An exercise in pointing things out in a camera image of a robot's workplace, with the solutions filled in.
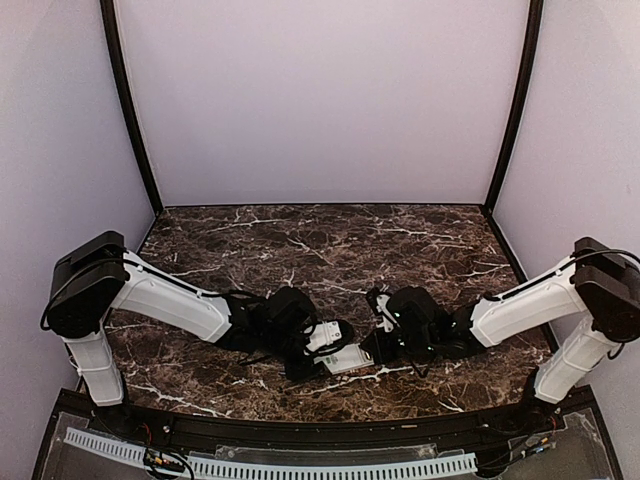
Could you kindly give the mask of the white remote control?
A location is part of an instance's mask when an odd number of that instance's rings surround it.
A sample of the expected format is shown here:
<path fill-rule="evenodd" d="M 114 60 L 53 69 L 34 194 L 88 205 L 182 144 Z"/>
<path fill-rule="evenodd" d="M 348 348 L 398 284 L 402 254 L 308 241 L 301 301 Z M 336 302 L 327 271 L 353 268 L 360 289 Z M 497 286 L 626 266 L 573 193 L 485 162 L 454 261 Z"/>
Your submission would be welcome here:
<path fill-rule="evenodd" d="M 323 365 L 331 375 L 338 375 L 375 364 L 373 357 L 362 350 L 359 344 L 349 344 L 330 355 L 316 358 L 315 362 Z"/>

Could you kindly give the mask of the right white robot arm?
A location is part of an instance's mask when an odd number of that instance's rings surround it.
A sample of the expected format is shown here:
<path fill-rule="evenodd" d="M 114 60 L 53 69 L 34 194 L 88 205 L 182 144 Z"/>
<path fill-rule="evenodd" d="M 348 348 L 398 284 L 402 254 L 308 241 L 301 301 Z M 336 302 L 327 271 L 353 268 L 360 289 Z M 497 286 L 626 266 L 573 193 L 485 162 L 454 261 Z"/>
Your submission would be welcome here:
<path fill-rule="evenodd" d="M 638 340 L 639 258 L 584 237 L 543 274 L 453 312 L 422 287 L 394 293 L 374 288 L 367 300 L 383 323 L 361 348 L 377 364 L 465 359 L 526 330 L 580 315 L 574 331 L 534 374 L 531 396 L 511 410 L 511 426 L 530 434 L 547 420 L 548 404 L 563 400 L 612 351 Z"/>

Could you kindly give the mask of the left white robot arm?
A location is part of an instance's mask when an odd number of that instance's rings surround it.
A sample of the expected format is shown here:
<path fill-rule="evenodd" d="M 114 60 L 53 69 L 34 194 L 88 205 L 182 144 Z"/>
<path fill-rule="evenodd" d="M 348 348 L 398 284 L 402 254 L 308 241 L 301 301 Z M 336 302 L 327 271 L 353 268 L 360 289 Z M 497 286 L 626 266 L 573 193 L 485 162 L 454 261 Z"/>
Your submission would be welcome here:
<path fill-rule="evenodd" d="M 112 310 L 138 313 L 184 330 L 221 349 L 261 351 L 289 369 L 305 368 L 339 343 L 337 322 L 321 322 L 311 300 L 286 287 L 269 297 L 202 290 L 144 262 L 106 231 L 54 267 L 41 327 L 61 337 L 101 417 L 120 436 L 141 427 L 104 332 Z"/>

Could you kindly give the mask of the black curved front rail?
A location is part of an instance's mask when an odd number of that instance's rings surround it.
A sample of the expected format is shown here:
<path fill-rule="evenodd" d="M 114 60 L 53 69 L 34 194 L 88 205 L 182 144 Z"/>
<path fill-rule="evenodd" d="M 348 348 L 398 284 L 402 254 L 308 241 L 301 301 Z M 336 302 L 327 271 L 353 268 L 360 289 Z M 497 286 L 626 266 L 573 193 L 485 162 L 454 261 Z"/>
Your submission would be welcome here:
<path fill-rule="evenodd" d="M 450 449 L 496 450 L 508 442 L 565 426 L 559 411 L 519 404 L 436 417 L 374 422 L 277 422 L 231 420 L 135 405 L 93 407 L 106 431 L 153 446 L 214 451 L 246 448 L 347 450 L 433 444 Z"/>

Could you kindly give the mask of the right black frame post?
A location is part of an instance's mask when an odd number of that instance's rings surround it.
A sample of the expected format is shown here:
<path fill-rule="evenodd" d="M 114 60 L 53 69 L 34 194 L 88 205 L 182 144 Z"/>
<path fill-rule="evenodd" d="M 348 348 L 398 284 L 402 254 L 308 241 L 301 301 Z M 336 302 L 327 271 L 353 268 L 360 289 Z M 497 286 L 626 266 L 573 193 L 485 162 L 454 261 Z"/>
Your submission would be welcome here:
<path fill-rule="evenodd" d="M 522 54 L 519 62 L 513 98 L 496 166 L 483 205 L 488 215 L 492 215 L 497 206 L 519 132 L 534 68 L 538 39 L 542 24 L 543 8 L 543 0 L 531 0 L 529 2 Z"/>

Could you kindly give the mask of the black frame post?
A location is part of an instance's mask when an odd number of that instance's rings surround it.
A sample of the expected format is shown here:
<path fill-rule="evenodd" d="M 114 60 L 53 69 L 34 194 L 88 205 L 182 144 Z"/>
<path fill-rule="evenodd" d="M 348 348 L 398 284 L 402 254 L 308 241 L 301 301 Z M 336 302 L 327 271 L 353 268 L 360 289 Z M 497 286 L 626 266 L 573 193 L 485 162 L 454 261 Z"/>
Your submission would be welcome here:
<path fill-rule="evenodd" d="M 534 68 L 538 39 L 542 24 L 543 8 L 543 0 L 531 0 L 529 2 L 522 54 L 519 62 L 513 98 L 496 166 L 483 205 L 488 215 L 492 215 L 497 206 L 519 132 Z"/>
<path fill-rule="evenodd" d="M 154 178 L 129 85 L 116 18 L 116 3 L 113 0 L 100 0 L 99 4 L 112 75 L 134 159 L 152 211 L 158 216 L 163 212 L 164 205 Z"/>

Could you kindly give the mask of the left black frame post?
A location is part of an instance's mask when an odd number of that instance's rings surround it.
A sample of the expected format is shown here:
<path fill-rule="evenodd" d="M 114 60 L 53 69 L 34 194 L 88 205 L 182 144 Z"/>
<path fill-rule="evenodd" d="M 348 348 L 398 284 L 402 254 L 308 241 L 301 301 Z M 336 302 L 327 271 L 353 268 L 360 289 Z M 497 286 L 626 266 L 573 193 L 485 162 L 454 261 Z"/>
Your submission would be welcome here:
<path fill-rule="evenodd" d="M 164 205 L 154 178 L 129 85 L 116 18 L 116 3 L 113 0 L 100 0 L 99 4 L 112 75 L 134 159 L 152 211 L 158 216 L 163 212 Z"/>

